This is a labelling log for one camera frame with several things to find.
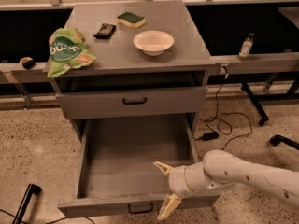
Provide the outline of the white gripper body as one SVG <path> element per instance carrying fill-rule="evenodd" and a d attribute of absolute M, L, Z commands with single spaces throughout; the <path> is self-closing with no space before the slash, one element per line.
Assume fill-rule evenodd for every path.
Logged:
<path fill-rule="evenodd" d="M 185 180 L 185 166 L 175 167 L 170 171 L 168 177 L 169 188 L 180 198 L 186 198 L 189 194 L 189 188 Z"/>

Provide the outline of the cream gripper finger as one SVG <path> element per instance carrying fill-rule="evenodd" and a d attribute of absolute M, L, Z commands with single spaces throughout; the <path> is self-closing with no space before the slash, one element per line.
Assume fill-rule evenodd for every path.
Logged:
<path fill-rule="evenodd" d="M 172 170 L 173 170 L 173 167 L 172 166 L 169 166 L 165 163 L 161 163 L 159 161 L 155 161 L 153 163 L 153 165 L 155 167 L 157 167 L 164 175 L 170 175 Z"/>
<path fill-rule="evenodd" d="M 176 194 L 166 194 L 164 197 L 164 201 L 162 207 L 159 211 L 157 219 L 159 221 L 167 219 L 171 213 L 179 207 L 181 204 L 182 199 L 177 196 Z"/>

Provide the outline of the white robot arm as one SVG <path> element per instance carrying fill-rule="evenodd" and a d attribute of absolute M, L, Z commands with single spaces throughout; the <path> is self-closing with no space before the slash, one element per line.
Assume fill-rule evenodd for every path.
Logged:
<path fill-rule="evenodd" d="M 185 198 L 225 191 L 235 184 L 244 184 L 285 203 L 299 206 L 299 173 L 239 159 L 222 151 L 209 151 L 201 162 L 171 167 L 153 163 L 168 177 L 171 194 L 166 194 L 157 216 L 164 220 Z"/>

